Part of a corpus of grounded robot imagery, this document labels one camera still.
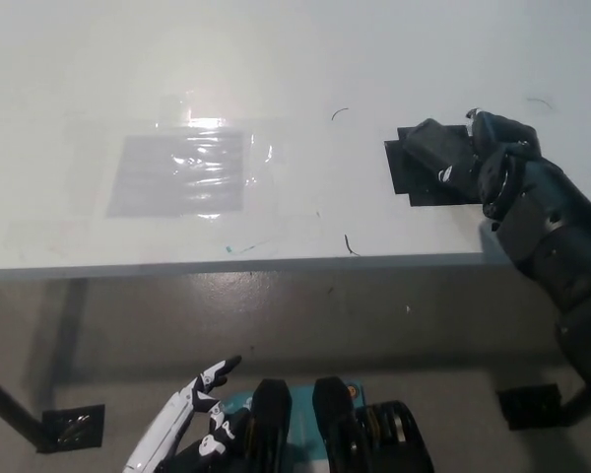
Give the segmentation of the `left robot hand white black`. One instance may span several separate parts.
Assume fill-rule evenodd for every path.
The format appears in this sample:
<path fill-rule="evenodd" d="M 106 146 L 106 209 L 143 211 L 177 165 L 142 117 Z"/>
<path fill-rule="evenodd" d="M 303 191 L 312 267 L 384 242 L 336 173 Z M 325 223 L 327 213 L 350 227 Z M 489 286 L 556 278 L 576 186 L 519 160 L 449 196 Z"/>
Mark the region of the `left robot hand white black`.
<path fill-rule="evenodd" d="M 241 356 L 222 360 L 196 375 L 186 386 L 174 392 L 146 429 L 126 461 L 125 472 L 170 472 L 175 461 L 189 461 L 205 467 L 214 459 L 232 453 L 243 437 L 250 409 L 247 405 L 227 413 L 224 403 L 211 391 L 224 385 Z M 184 452 L 177 449 L 195 414 L 207 414 L 209 432 Z"/>

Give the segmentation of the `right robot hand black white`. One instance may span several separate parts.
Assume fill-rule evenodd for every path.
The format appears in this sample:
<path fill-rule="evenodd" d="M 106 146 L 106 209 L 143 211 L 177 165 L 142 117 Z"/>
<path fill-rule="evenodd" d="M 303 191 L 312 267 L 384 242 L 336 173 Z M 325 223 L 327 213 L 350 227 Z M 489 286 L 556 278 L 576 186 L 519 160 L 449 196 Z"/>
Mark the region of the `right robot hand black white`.
<path fill-rule="evenodd" d="M 526 158 L 542 156 L 533 127 L 478 107 L 470 109 L 466 118 L 471 157 L 454 158 L 451 164 L 442 165 L 437 174 L 439 182 L 451 184 L 454 178 L 475 176 L 489 156 L 502 148 Z"/>

